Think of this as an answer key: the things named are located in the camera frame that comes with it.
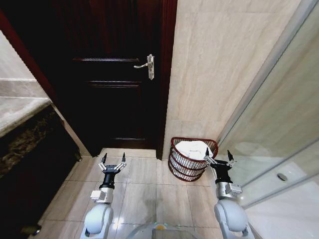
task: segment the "red wire basket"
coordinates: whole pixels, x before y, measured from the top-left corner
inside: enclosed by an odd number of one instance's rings
[[[176,178],[186,182],[192,182],[199,179],[208,167],[208,163],[205,160],[188,158],[181,154],[175,147],[175,145],[181,141],[194,140],[200,140],[206,143],[213,153],[213,158],[215,158],[218,153],[217,143],[212,139],[173,137],[170,141],[168,167]]]

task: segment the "beige tile floor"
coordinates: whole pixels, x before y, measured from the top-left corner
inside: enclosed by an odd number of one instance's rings
[[[115,177],[112,208],[114,219],[108,239],[125,239],[138,225],[161,222],[196,231],[204,239],[222,239],[213,206],[209,171],[196,182],[175,178],[167,160],[155,158],[154,150],[103,149],[96,157],[77,162],[43,214],[42,231],[35,239],[80,238],[86,213],[94,206],[91,191],[103,180],[97,166],[108,152],[107,164],[121,161],[126,153],[127,167]]]

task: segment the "countertop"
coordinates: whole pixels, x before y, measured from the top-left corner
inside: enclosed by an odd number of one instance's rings
[[[48,98],[0,97],[0,137],[51,104]]]

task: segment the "door panel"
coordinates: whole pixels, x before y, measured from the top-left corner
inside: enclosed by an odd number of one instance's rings
[[[160,0],[8,1],[3,11],[91,154],[156,148]],[[149,54],[152,81],[147,67],[133,67]]]

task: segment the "door handle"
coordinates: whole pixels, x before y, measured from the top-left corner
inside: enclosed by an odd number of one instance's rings
[[[154,56],[152,54],[148,55],[147,57],[147,63],[145,63],[142,66],[134,66],[134,68],[142,68],[142,67],[148,67],[149,68],[149,79],[154,79]]]

